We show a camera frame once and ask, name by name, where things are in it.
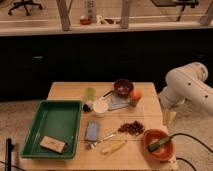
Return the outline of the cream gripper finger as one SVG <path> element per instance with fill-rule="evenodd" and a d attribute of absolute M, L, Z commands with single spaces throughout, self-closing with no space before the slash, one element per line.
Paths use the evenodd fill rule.
<path fill-rule="evenodd" d="M 176 116 L 176 112 L 172 110 L 164 110 L 163 111 L 163 124 L 169 125 Z"/>

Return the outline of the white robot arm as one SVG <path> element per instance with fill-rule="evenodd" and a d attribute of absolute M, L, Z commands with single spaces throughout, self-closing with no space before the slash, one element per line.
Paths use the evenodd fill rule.
<path fill-rule="evenodd" d="M 193 62 L 170 70 L 165 77 L 166 86 L 158 94 L 163 112 L 163 124 L 169 125 L 176 116 L 174 108 L 190 100 L 213 115 L 213 88 L 205 84 L 206 66 Z"/>

